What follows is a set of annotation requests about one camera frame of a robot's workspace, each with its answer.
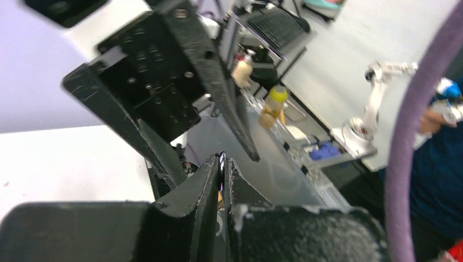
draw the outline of screw hole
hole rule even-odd
[[[169,204],[165,203],[165,202],[155,202],[155,207],[158,208],[158,209],[164,209],[166,207],[169,206]]]
[[[194,76],[194,74],[191,73],[191,72],[185,72],[184,76],[185,76],[186,78],[192,78],[192,77]]]
[[[178,19],[185,19],[188,17],[188,11],[186,9],[175,9],[174,16]]]
[[[129,79],[127,79],[127,82],[129,84],[134,84],[134,83],[136,83],[136,78],[129,78]]]
[[[213,58],[214,58],[214,52],[206,51],[206,52],[204,53],[204,58],[205,58],[206,60],[211,60],[211,59],[213,59]]]

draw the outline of keyboard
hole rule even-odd
[[[268,44],[282,50],[302,34],[306,34],[290,14],[279,8],[268,10],[248,20],[248,26]]]

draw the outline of bottle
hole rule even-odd
[[[288,98],[288,92],[283,86],[275,86],[265,100],[264,109],[260,113],[259,124],[263,128],[271,128],[283,110],[283,104]]]
[[[251,78],[252,74],[252,56],[255,54],[256,53],[254,51],[247,50],[245,58],[238,62],[235,70],[233,70],[233,73],[231,74],[239,88],[250,88],[251,86],[249,79]]]

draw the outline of robotic arm base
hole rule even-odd
[[[366,136],[360,130],[361,119],[353,117],[342,127],[334,128],[331,134],[334,139],[354,159],[373,156],[378,152],[373,144],[373,135]]]

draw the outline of cable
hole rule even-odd
[[[386,230],[393,261],[413,262],[409,189],[419,119],[435,84],[463,45],[463,2],[458,1],[424,55],[408,86],[394,129],[385,179]]]
[[[187,147],[191,151],[191,154],[193,155],[193,158],[196,161],[197,166],[201,166],[203,163],[201,162],[201,159],[199,158],[198,154],[196,154],[194,148],[190,145],[190,143],[187,143]]]
[[[214,14],[213,11],[204,11],[204,12],[201,12],[200,15],[202,15],[204,17],[206,17],[206,15],[209,15],[212,20],[216,19],[216,15]]]
[[[296,4],[296,0],[293,0],[293,6],[294,6],[294,10],[296,11],[296,14],[298,15],[298,17],[302,18],[301,12],[299,12],[298,4]]]

